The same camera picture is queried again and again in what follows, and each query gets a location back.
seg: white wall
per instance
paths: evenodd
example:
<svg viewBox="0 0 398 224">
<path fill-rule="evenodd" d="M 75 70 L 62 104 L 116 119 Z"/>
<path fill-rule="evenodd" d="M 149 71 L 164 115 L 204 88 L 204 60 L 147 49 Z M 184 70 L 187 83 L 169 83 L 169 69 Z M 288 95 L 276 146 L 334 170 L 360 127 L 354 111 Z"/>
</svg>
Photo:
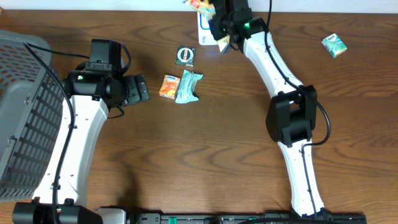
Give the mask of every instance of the white wall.
<svg viewBox="0 0 398 224">
<path fill-rule="evenodd" d="M 190 11 L 181 0 L 0 0 L 4 9 Z M 253 11 L 268 11 L 268 0 L 249 0 Z M 274 12 L 398 13 L 398 0 L 274 0 Z"/>
</svg>

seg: basket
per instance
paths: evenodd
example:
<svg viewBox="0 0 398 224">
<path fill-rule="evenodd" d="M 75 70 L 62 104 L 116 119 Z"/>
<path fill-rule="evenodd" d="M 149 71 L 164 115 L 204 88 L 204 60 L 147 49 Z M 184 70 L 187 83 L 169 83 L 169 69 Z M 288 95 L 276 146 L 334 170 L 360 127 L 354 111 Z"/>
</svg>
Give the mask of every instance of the basket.
<svg viewBox="0 0 398 224">
<path fill-rule="evenodd" d="M 61 89 L 24 42 L 50 48 L 39 37 L 0 30 L 0 202 L 33 196 L 62 117 Z M 52 69 L 51 53 L 33 50 Z"/>
</svg>

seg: light blue packet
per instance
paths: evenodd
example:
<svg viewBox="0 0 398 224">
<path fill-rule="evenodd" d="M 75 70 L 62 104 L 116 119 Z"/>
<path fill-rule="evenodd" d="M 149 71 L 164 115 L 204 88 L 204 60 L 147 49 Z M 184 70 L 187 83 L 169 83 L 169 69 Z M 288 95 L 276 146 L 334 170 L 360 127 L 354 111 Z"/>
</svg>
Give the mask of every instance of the light blue packet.
<svg viewBox="0 0 398 224">
<path fill-rule="evenodd" d="M 202 77 L 203 75 L 184 70 L 175 102 L 188 103 L 198 101 L 199 99 L 193 95 L 193 92 L 195 91 L 198 80 L 201 80 Z"/>
</svg>

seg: teal wrapper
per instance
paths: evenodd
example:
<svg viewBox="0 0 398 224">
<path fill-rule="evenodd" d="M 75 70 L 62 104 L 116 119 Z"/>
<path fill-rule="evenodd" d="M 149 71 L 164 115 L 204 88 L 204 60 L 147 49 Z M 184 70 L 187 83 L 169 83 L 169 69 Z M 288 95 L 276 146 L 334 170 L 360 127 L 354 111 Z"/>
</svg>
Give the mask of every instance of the teal wrapper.
<svg viewBox="0 0 398 224">
<path fill-rule="evenodd" d="M 193 95 L 193 92 L 195 91 L 198 80 L 201 80 L 202 77 L 203 75 L 184 70 L 175 102 L 188 103 L 198 101 L 199 99 Z"/>
<path fill-rule="evenodd" d="M 333 58 L 339 56 L 341 53 L 347 50 L 347 47 L 340 40 L 336 34 L 332 34 L 322 41 L 323 46 L 329 51 Z"/>
</svg>

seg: wooden table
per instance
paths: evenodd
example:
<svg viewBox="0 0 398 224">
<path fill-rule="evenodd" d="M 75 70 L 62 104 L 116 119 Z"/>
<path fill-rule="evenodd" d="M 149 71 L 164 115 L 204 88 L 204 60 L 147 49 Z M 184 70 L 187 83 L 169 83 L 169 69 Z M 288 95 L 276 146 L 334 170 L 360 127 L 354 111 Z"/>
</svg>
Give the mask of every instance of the wooden table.
<svg viewBox="0 0 398 224">
<path fill-rule="evenodd" d="M 266 17 L 266 13 L 256 14 Z M 194 12 L 4 11 L 0 29 L 44 38 L 54 50 L 89 54 L 113 39 L 144 73 L 150 100 L 105 122 L 88 181 L 88 208 L 124 205 L 165 213 L 288 210 L 285 161 L 266 129 L 270 102 L 252 63 L 202 47 Z M 398 222 L 398 15 L 275 13 L 271 32 L 291 71 L 313 84 L 331 118 L 328 143 L 313 149 L 327 209 Z M 348 50 L 333 59 L 321 40 L 337 33 Z M 193 68 L 175 65 L 178 45 L 197 47 Z M 54 55 L 63 76 L 81 62 Z M 165 74 L 203 73 L 200 100 L 159 97 Z M 325 135 L 318 113 L 314 140 Z M 10 223 L 13 203 L 0 205 Z"/>
</svg>

